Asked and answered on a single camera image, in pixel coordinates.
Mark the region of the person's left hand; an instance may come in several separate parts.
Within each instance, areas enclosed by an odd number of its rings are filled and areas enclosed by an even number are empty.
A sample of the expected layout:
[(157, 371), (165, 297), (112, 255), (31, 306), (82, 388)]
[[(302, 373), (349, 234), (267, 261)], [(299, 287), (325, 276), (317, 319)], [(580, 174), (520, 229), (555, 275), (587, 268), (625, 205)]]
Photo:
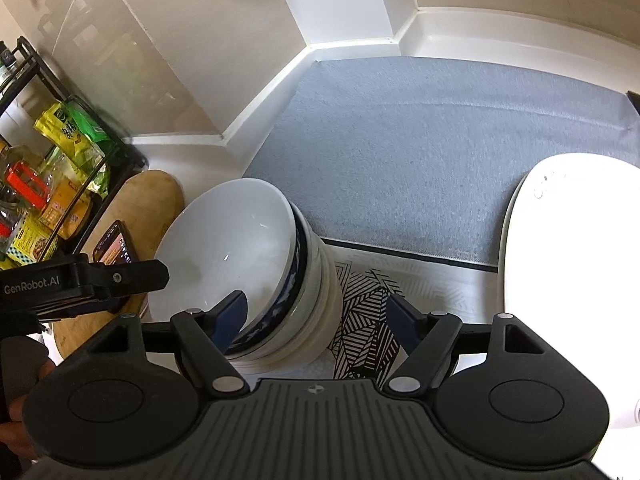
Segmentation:
[[(32, 444), (24, 424), (24, 403), (32, 393), (32, 388), (17, 396), (10, 403), (6, 403), (9, 420), (1, 424), (1, 443), (21, 460), (34, 462), (39, 460), (39, 455)], [(2, 393), (1, 400), (6, 402), (6, 395)]]

